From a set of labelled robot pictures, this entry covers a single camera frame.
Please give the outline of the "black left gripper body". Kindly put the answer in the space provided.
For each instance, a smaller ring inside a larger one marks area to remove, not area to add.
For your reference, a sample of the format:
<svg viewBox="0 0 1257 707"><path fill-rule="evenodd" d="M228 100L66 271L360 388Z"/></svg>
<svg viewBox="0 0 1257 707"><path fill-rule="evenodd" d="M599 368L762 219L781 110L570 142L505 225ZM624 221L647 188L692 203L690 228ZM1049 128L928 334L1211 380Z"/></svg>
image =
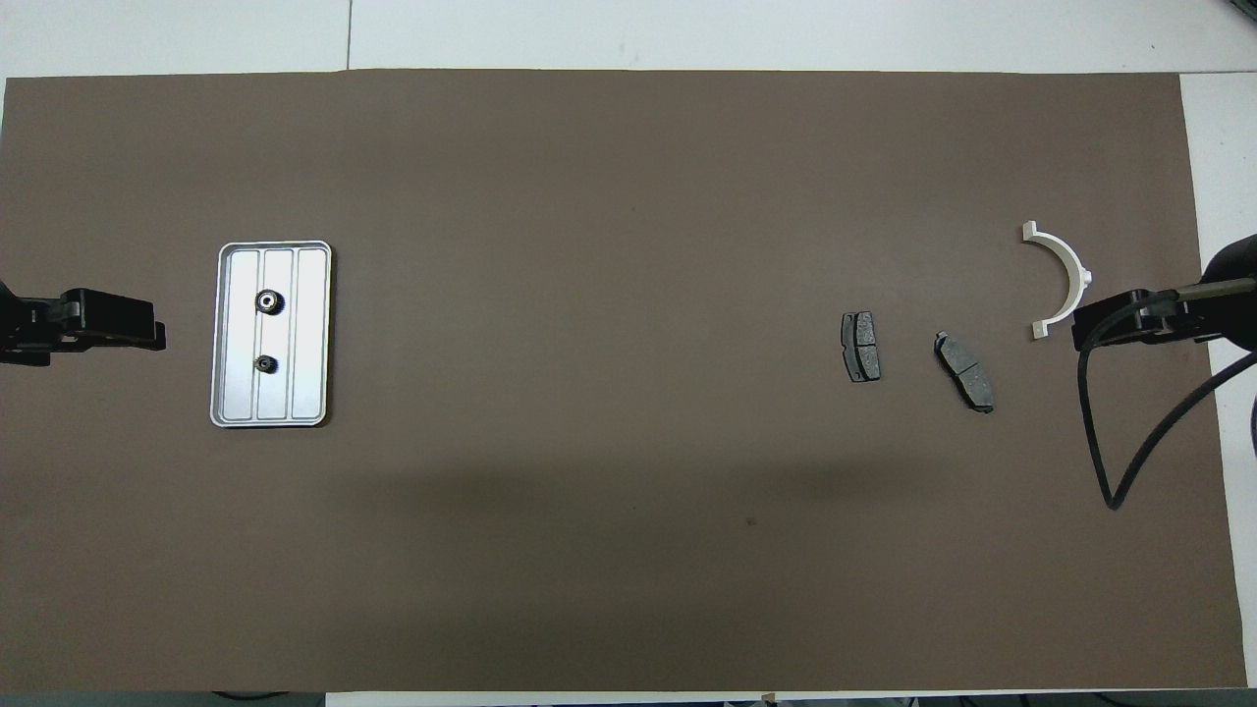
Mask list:
<svg viewBox="0 0 1257 707"><path fill-rule="evenodd" d="M1 282L1 362L49 366L63 352L67 299L23 299Z"/></svg>

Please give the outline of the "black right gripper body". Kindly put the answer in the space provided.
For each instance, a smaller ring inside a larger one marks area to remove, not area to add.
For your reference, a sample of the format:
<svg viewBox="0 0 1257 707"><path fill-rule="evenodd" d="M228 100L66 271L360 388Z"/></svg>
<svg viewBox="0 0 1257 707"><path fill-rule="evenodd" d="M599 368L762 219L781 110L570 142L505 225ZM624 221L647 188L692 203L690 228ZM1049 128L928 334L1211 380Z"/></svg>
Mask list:
<svg viewBox="0 0 1257 707"><path fill-rule="evenodd" d="M1253 353L1256 350L1256 237L1222 247L1194 286L1177 288L1195 320L1199 341L1222 338Z"/></svg>

